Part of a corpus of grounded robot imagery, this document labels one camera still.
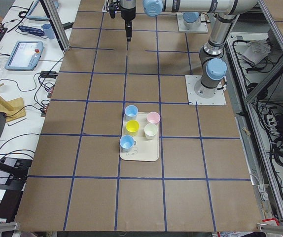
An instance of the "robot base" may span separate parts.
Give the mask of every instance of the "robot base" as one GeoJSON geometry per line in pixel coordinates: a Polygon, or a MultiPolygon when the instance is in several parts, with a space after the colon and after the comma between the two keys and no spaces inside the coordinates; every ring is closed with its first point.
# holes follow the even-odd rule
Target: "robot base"
{"type": "MultiPolygon", "coordinates": [[[[203,14],[201,15],[201,21],[205,21],[205,16],[203,14]]],[[[179,32],[202,33],[202,34],[207,34],[209,32],[207,28],[207,24],[205,22],[199,24],[197,22],[194,22],[192,24],[189,24],[189,27],[187,27],[184,24],[182,13],[177,14],[177,25],[179,27],[179,32]]]]}
{"type": "Polygon", "coordinates": [[[186,75],[186,90],[187,90],[187,98],[189,101],[189,105],[222,105],[225,106],[226,99],[223,90],[218,90],[214,97],[206,99],[199,96],[194,91],[194,86],[198,80],[201,79],[200,75],[186,75]]]}

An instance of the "beige tray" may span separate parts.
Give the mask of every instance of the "beige tray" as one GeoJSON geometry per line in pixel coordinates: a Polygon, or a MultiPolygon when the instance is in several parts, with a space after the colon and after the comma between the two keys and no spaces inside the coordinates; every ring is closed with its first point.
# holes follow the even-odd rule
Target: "beige tray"
{"type": "MultiPolygon", "coordinates": [[[[140,128],[134,139],[134,146],[129,152],[122,152],[120,149],[120,157],[124,160],[135,160],[135,161],[156,161],[159,158],[159,132],[152,140],[148,140],[145,137],[143,129],[148,124],[147,122],[148,113],[139,112],[136,120],[140,124],[140,128]]],[[[122,136],[126,135],[125,130],[126,121],[123,122],[122,136]]]]}

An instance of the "tablet device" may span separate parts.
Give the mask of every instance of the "tablet device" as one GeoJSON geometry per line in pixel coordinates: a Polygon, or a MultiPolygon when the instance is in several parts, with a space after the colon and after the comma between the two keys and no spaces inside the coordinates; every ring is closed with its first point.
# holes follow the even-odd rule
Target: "tablet device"
{"type": "MultiPolygon", "coordinates": [[[[56,0],[53,1],[55,8],[58,8],[58,2],[56,0]]],[[[37,0],[33,6],[31,7],[30,11],[27,13],[26,18],[29,20],[36,20],[36,21],[48,21],[47,16],[44,12],[42,4],[39,0],[37,0]]]]}
{"type": "Polygon", "coordinates": [[[5,65],[8,70],[32,71],[43,52],[40,41],[18,41],[5,65]]]}

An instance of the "yellow cup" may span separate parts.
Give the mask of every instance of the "yellow cup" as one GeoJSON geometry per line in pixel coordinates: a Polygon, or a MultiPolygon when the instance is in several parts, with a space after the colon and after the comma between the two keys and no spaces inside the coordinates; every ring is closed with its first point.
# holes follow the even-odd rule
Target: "yellow cup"
{"type": "Polygon", "coordinates": [[[126,123],[125,128],[128,135],[136,136],[138,129],[140,128],[140,124],[136,120],[130,120],[126,123]]]}

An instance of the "wooden stand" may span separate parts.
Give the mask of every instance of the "wooden stand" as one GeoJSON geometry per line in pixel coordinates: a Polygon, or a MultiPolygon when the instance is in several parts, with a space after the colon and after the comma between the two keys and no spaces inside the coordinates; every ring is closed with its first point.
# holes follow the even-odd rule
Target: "wooden stand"
{"type": "Polygon", "coordinates": [[[6,122],[10,122],[15,119],[24,117],[26,113],[25,113],[23,98],[20,97],[14,100],[5,101],[0,96],[0,112],[6,113],[7,115],[6,122]]]}

